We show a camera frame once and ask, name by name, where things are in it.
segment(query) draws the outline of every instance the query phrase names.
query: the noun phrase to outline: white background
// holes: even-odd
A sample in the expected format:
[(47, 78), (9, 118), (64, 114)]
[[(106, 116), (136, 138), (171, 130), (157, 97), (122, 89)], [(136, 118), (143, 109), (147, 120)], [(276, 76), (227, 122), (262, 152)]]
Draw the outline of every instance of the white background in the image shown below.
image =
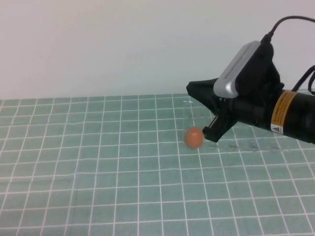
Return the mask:
[[(0, 0), (0, 99), (185, 92), (314, 0)], [(286, 88), (315, 63), (315, 24), (272, 40)]]

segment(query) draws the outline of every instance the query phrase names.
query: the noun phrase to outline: warning label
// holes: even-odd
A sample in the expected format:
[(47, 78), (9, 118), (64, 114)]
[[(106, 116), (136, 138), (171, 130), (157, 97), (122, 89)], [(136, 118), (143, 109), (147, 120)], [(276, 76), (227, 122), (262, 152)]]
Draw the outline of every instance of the warning label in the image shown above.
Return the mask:
[(271, 131), (283, 134), (284, 119), (289, 106), (297, 93), (292, 91), (284, 91), (279, 97), (271, 117)]
[(284, 134), (284, 128), (275, 124), (271, 124), (271, 131), (278, 134)]

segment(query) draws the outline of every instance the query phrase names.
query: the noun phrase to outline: small orange ball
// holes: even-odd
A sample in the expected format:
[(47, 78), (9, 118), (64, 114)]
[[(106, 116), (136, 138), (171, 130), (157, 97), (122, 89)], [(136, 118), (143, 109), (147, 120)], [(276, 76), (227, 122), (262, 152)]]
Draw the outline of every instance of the small orange ball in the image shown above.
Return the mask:
[(198, 127), (192, 127), (187, 130), (185, 135), (185, 143), (190, 148), (198, 148), (202, 145), (203, 134)]

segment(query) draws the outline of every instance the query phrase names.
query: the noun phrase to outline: white grid line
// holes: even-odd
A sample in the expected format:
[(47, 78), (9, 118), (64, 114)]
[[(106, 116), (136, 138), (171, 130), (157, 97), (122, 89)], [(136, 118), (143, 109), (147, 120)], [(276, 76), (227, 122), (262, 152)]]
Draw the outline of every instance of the white grid line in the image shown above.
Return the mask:
[[(277, 139), (277, 137), (276, 137), (276, 136), (275, 136), (275, 138), (276, 138), (277, 144), (280, 146), (280, 144), (279, 144), (278, 139)], [(281, 152), (281, 155), (282, 155), (282, 157), (283, 157), (283, 159), (284, 159), (284, 162), (285, 162), (285, 164), (286, 164), (286, 168), (287, 168), (287, 170), (288, 170), (288, 172), (289, 172), (289, 174), (290, 174), (290, 177), (291, 177), (291, 180), (292, 180), (292, 183), (293, 183), (294, 189), (295, 189), (295, 191), (296, 191), (296, 193), (297, 193), (297, 196), (298, 196), (298, 198), (299, 198), (299, 200), (300, 200), (300, 203), (301, 203), (301, 205), (302, 205), (303, 211), (304, 211), (304, 213), (306, 214), (307, 212), (306, 212), (306, 210), (305, 210), (305, 207), (304, 207), (303, 201), (302, 201), (301, 196), (300, 196), (300, 193), (299, 193), (299, 191), (298, 191), (298, 189), (297, 189), (297, 187), (296, 187), (296, 184), (295, 184), (294, 178), (293, 178), (293, 176), (292, 176), (292, 172), (291, 172), (291, 170), (290, 170), (289, 166), (287, 165), (287, 161), (286, 161), (286, 158), (285, 158), (285, 156), (284, 156), (283, 152)], [(308, 224), (309, 224), (309, 226), (310, 226), (310, 228), (311, 228), (311, 230), (312, 230), (312, 233), (314, 234), (314, 230), (313, 230), (313, 228), (312, 228), (311, 221), (310, 221), (310, 219), (309, 219), (309, 217), (308, 217), (308, 215), (307, 215), (307, 214), (306, 214), (306, 219), (307, 219), (307, 222), (308, 222)]]
[[(140, 113), (140, 100), (139, 100), (139, 96), (138, 96), (138, 117), (139, 116), (139, 113)], [(138, 213), (137, 213), (137, 236), (139, 236), (139, 221), (140, 221), (140, 121), (138, 120), (138, 189), (137, 189), (137, 192), (138, 192)]]
[(59, 158), (60, 158), (60, 154), (61, 154), (61, 150), (59, 150), (59, 153), (58, 153), (58, 158), (57, 158), (57, 161), (56, 161), (56, 165), (55, 165), (55, 169), (54, 169), (54, 176), (53, 176), (53, 179), (51, 181), (51, 184), (50, 184), (50, 188), (49, 188), (49, 194), (48, 194), (48, 201), (47, 201), (47, 209), (45, 210), (45, 213), (44, 213), (44, 219), (43, 219), (43, 223), (42, 223), (42, 227), (41, 227), (41, 230), (40, 230), (40, 235), (43, 234), (43, 230), (44, 230), (44, 226), (45, 226), (45, 221), (46, 221), (46, 216), (47, 216), (47, 211), (48, 211), (48, 206), (49, 206), (49, 203), (50, 203), (50, 197), (51, 197), (51, 194), (52, 194), (52, 189), (53, 189), (53, 184), (54, 184), (54, 180), (55, 180), (55, 174), (56, 174), (56, 170), (57, 170), (57, 165), (58, 165), (58, 161), (59, 161)]
[(178, 155), (178, 163), (179, 163), (179, 172), (181, 176), (181, 184), (182, 184), (182, 193), (183, 193), (183, 200), (184, 200), (184, 213), (185, 213), (185, 221), (186, 221), (186, 231), (187, 231), (187, 236), (189, 236), (189, 231), (188, 231), (188, 222), (187, 222), (187, 211), (186, 211), (186, 203), (185, 203), (185, 193), (184, 193), (184, 185), (183, 185), (183, 175), (182, 175), (182, 167), (181, 167), (181, 159), (180, 159), (180, 152), (179, 152), (179, 142), (178, 142), (178, 132), (176, 132), (176, 142), (177, 142), (177, 155)]
[[(275, 199), (275, 197), (267, 197), (267, 198), (259, 198), (259, 199)], [(213, 200), (209, 200), (209, 202), (221, 202), (221, 201), (224, 202), (224, 201), (229, 201), (229, 200), (230, 200), (229, 198), (228, 199), (213, 199)], [(233, 201), (234, 200), (252, 200), (252, 198), (231, 198), (231, 200), (233, 200)], [(185, 203), (206, 203), (206, 202), (207, 202), (206, 200), (185, 200)], [(159, 204), (159, 203), (162, 203), (162, 204), (165, 204), (165, 203), (184, 203), (184, 201), (143, 202), (143, 203), (140, 203), (140, 204), (141, 205), (149, 205), (149, 204)], [(108, 207), (108, 206), (112, 206), (113, 207), (114, 205), (115, 204), (97, 204), (97, 205), (94, 205), (94, 207)], [(134, 203), (119, 203), (119, 204), (116, 204), (116, 205), (117, 206), (129, 206), (129, 205), (135, 206), (135, 205), (137, 205), (137, 202), (134, 202)], [(85, 207), (91, 207), (91, 205), (71, 206), (70, 208), (85, 208)], [(50, 206), (50, 207), (48, 207), (48, 209), (68, 209), (68, 208), (69, 208), (69, 206), (66, 206), (66, 205), (65, 206)], [(29, 208), (26, 208), (25, 210), (45, 210), (45, 209), (46, 209), (46, 207), (33, 207), (33, 208), (29, 207)], [(22, 212), (23, 209), (22, 208), (13, 208), (13, 209), (4, 209), (3, 210), (3, 212), (8, 212), (8, 211)], [(315, 212), (283, 214), (283, 216), (295, 216), (295, 215), (315, 215)], [(282, 215), (281, 214), (269, 214), (269, 215), (258, 215), (258, 216), (257, 215), (245, 215), (245, 216), (236, 216), (236, 218), (247, 218), (247, 217), (255, 218), (255, 217), (267, 217), (267, 216), (282, 216)], [(211, 219), (226, 219), (226, 218), (230, 219), (230, 218), (233, 218), (233, 216), (230, 216), (230, 217), (228, 217), (228, 216), (227, 217), (212, 217)]]
[[(158, 117), (156, 114), (156, 126), (158, 128)], [(158, 183), (159, 183), (159, 198), (160, 198), (160, 208), (161, 208), (161, 224), (162, 224), (162, 236), (164, 236), (164, 224), (163, 224), (163, 205), (162, 205), (162, 186), (161, 186), (161, 167), (160, 167), (160, 153), (159, 153), (159, 140), (157, 132), (157, 156), (158, 156)]]
[[(218, 148), (218, 152), (219, 152), (221, 165), (223, 166), (222, 157), (221, 157), (219, 148)], [(235, 213), (234, 213), (234, 207), (233, 207), (233, 204), (232, 204), (232, 199), (231, 199), (231, 195), (230, 195), (230, 190), (228, 188), (228, 184), (227, 184), (227, 179), (226, 179), (224, 168), (223, 168), (223, 176), (224, 176), (225, 186), (226, 186), (226, 189), (227, 189), (228, 198), (229, 198), (230, 205), (231, 205), (231, 208), (232, 208), (232, 214), (233, 214), (234, 224), (235, 224), (235, 228), (236, 228), (236, 233), (237, 233), (238, 236), (240, 236), (240, 232), (238, 230), (238, 225), (237, 225), (236, 217), (235, 217)]]
[[(190, 97), (189, 97), (189, 105), (190, 105), (191, 114), (193, 115)], [(204, 175), (203, 175), (203, 167), (202, 167), (202, 163), (201, 163), (200, 151), (199, 151), (199, 149), (197, 149), (197, 151), (198, 151), (199, 165), (200, 165), (200, 168), (201, 168), (201, 176), (202, 176), (203, 188), (204, 188), (205, 196), (206, 196), (206, 200), (207, 200), (207, 208), (208, 208), (208, 214), (209, 214), (209, 218), (210, 218), (211, 234), (214, 236), (215, 234), (214, 234), (214, 231), (213, 231), (213, 225), (212, 225), (212, 219), (211, 219), (211, 211), (210, 211), (210, 206), (209, 206), (209, 201), (208, 201), (208, 193), (207, 193), (207, 188), (206, 188), (206, 182), (205, 182), (205, 178), (204, 178)]]
[(281, 209), (281, 207), (280, 207), (279, 200), (278, 200), (278, 198), (277, 198), (277, 194), (276, 194), (274, 185), (273, 185), (273, 183), (272, 183), (272, 181), (271, 181), (270, 173), (269, 173), (268, 168), (267, 168), (267, 166), (266, 166), (265, 159), (264, 159), (264, 157), (263, 157), (263, 155), (262, 155), (261, 152), (260, 152), (260, 155), (261, 155), (262, 161), (263, 161), (263, 163), (264, 163), (264, 165), (265, 165), (265, 169), (266, 169), (266, 171), (267, 171), (267, 175), (268, 175), (268, 178), (269, 178), (269, 180), (270, 180), (270, 184), (271, 184), (272, 191), (273, 191), (273, 193), (274, 193), (274, 195), (275, 195), (275, 197), (276, 197), (277, 205), (278, 205), (278, 208), (279, 208), (279, 211), (280, 211), (282, 220), (283, 220), (283, 222), (284, 222), (285, 230), (286, 230), (286, 232), (288, 233), (288, 235), (290, 236), (291, 234), (290, 234), (290, 231), (289, 231), (288, 226), (287, 226), (287, 224), (286, 224), (286, 221), (285, 221), (285, 218), (284, 218), (284, 214), (283, 214), (283, 212), (282, 212), (282, 209)]
[(98, 148), (98, 155), (97, 155), (97, 161), (96, 161), (96, 173), (95, 173), (95, 179), (94, 179), (94, 188), (93, 188), (93, 195), (92, 195), (92, 207), (91, 207), (91, 214), (90, 214), (90, 224), (89, 224), (89, 231), (88, 231), (88, 235), (91, 234), (91, 223), (92, 223), (92, 216), (93, 216), (93, 206), (94, 206), (94, 199), (95, 199), (95, 188), (96, 188), (96, 174), (98, 173), (98, 161), (99, 161), (99, 154), (100, 154), (100, 144), (102, 142), (102, 136), (99, 139), (99, 148)]
[(116, 174), (116, 188), (115, 188), (115, 206), (114, 206), (114, 226), (113, 226), (113, 236), (115, 236), (115, 223), (116, 223), (116, 206), (117, 206), (117, 192), (118, 192), (118, 169), (119, 169), (119, 158), (120, 158), (120, 137), (121, 137), (121, 128), (122, 128), (122, 108), (123, 108), (123, 99), (121, 99), (120, 105), (120, 122), (119, 122), (119, 140), (118, 140), (118, 156), (117, 156), (117, 174)]
[[(1, 152), (2, 152), (2, 151), (3, 151), (3, 149), (4, 149), (5, 144), (6, 144), (6, 140), (5, 140), (5, 142), (4, 142), (3, 146), (2, 146)], [(21, 153), (22, 153), (22, 151), (20, 150), (20, 151), (19, 151), (19, 156), (18, 156), (18, 158), (17, 158), (17, 160), (16, 160), (16, 162), (15, 162), (15, 165), (14, 165), (13, 170), (12, 170), (12, 173), (11, 173), (10, 182), (8, 183), (8, 186), (7, 186), (7, 188), (6, 188), (5, 196), (4, 196), (3, 203), (2, 203), (2, 206), (1, 206), (1, 209), (0, 209), (0, 216), (1, 216), (1, 214), (2, 214), (3, 207), (4, 207), (4, 205), (5, 205), (6, 198), (7, 198), (8, 192), (9, 192), (9, 188), (10, 188), (10, 184), (11, 184), (11, 182), (12, 182), (12, 177), (13, 177), (13, 175), (14, 175), (15, 168), (16, 168), (16, 166), (17, 166), (17, 163), (19, 162), (19, 159), (20, 159)]]
[[(235, 134), (235, 132), (234, 132), (234, 128), (233, 128), (233, 127), (232, 127), (232, 131), (233, 131), (235, 140), (237, 140), (237, 139), (236, 139), (236, 134)], [(244, 164), (244, 160), (243, 160), (243, 157), (242, 157), (241, 152), (239, 152), (239, 154), (240, 154), (241, 161), (242, 161), (242, 164), (243, 164), (243, 169), (244, 169), (244, 172), (245, 172), (245, 175), (246, 175), (247, 183), (248, 183), (248, 186), (249, 186), (249, 189), (250, 189), (251, 197), (252, 197), (252, 199), (253, 199), (254, 195), (253, 195), (253, 193), (252, 193), (252, 187), (251, 187), (251, 184), (250, 184), (250, 179), (248, 178), (248, 173), (247, 173), (247, 170), (246, 170), (246, 168), (245, 168), (245, 164)], [(258, 215), (258, 210), (257, 210), (257, 206), (256, 206), (255, 200), (253, 199), (252, 202), (253, 202), (253, 205), (254, 205), (254, 208), (255, 208), (255, 213), (256, 213), (257, 216), (259, 216), (259, 215)], [(259, 223), (259, 227), (260, 227), (261, 233), (262, 233), (262, 235), (264, 235), (264, 230), (263, 230), (263, 228), (262, 228), (262, 225), (261, 225), (261, 222), (260, 222), (260, 219), (259, 219), (259, 218), (258, 218), (258, 223)]]
[[(52, 107), (51, 110), (50, 110), (50, 114), (49, 114), (49, 117), (48, 117), (48, 121), (49, 121), (49, 119), (50, 119), (50, 115), (51, 115), (52, 110), (53, 110), (53, 107)], [(20, 223), (19, 223), (19, 228), (18, 228), (18, 230), (17, 230), (17, 232), (16, 232), (17, 235), (19, 234), (19, 230), (20, 230), (21, 225), (22, 225), (22, 221), (23, 221), (23, 217), (24, 217), (24, 213), (25, 213), (25, 208), (26, 208), (26, 205), (27, 205), (27, 203), (28, 203), (29, 196), (30, 196), (31, 185), (32, 185), (32, 182), (33, 182), (33, 180), (34, 180), (35, 170), (36, 170), (36, 167), (37, 167), (37, 164), (38, 164), (38, 160), (39, 160), (39, 157), (40, 157), (42, 148), (43, 148), (43, 144), (44, 144), (44, 139), (43, 139), (43, 141), (41, 142), (40, 151), (39, 151), (39, 153), (38, 153), (38, 157), (37, 157), (37, 160), (36, 160), (34, 169), (33, 169), (32, 177), (31, 177), (31, 182), (29, 183), (28, 193), (27, 193), (27, 195), (26, 195), (26, 199), (25, 199), (25, 203), (24, 203), (24, 208), (23, 208), (22, 215), (21, 215), (21, 219), (20, 219)]]

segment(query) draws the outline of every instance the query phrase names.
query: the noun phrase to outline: green grid mat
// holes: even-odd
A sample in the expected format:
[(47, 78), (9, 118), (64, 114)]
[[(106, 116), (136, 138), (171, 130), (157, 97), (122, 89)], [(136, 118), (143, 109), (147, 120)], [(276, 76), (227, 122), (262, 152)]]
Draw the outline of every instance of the green grid mat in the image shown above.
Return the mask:
[(315, 146), (191, 150), (184, 101), (2, 101), (0, 235), (314, 235)]

